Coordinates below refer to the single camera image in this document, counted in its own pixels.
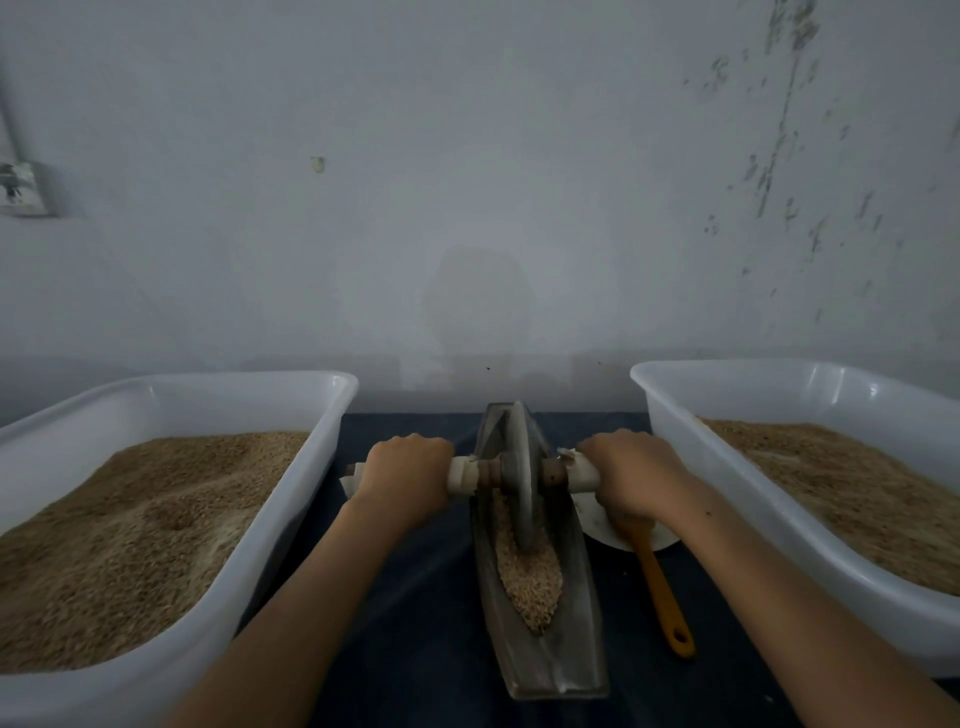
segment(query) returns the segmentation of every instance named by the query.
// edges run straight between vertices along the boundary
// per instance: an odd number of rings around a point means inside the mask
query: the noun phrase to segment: plastic container
[[[143,376],[0,428],[0,532],[156,437],[311,430],[199,602],[147,643],[93,667],[0,676],[0,725],[150,726],[226,649],[278,542],[289,545],[330,464],[357,391],[337,372]]]
[[[771,543],[935,677],[960,675],[960,597],[859,556],[699,417],[816,423],[960,493],[960,401],[886,376],[799,359],[637,364],[654,432]]]

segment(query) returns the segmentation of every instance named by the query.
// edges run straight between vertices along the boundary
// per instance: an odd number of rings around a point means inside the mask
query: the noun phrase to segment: wall socket
[[[0,213],[15,217],[53,214],[40,193],[36,170],[30,162],[0,162]]]

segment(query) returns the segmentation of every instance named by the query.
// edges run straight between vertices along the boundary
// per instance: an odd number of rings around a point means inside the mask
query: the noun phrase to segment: dark blue tablecloth
[[[545,414],[537,420],[554,447],[573,447],[596,432],[650,426],[636,413]],[[469,454],[479,421],[479,415],[346,415],[336,458],[267,597],[337,515],[344,502],[337,478],[347,464],[366,459],[380,440],[412,432],[445,437],[458,454]],[[609,698],[510,698],[484,626],[468,508],[461,502],[392,554],[327,676],[311,725],[799,725],[723,596],[682,544],[658,556],[697,644],[689,662],[667,647],[635,556],[587,542],[603,609]],[[960,681],[944,685],[960,695]]]

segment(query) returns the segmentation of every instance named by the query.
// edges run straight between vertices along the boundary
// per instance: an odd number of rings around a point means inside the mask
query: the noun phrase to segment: pile of grain
[[[496,570],[507,596],[533,632],[542,634],[553,618],[564,587],[557,551],[542,526],[530,553],[516,547],[507,499],[493,491],[496,515]]]
[[[819,425],[703,420],[861,556],[960,596],[960,497]]]
[[[0,537],[0,673],[95,665],[177,621],[307,434],[166,438],[121,450]]]

